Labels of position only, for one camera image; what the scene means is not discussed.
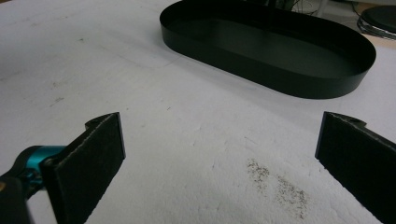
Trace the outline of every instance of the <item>black oval tray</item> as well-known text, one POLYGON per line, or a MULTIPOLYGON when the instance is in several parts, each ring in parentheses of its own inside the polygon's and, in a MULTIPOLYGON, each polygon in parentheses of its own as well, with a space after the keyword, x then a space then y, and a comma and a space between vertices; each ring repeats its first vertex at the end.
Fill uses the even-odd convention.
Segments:
POLYGON ((371 42, 341 24, 246 1, 180 1, 160 21, 170 49, 297 97, 350 93, 375 61, 371 42))

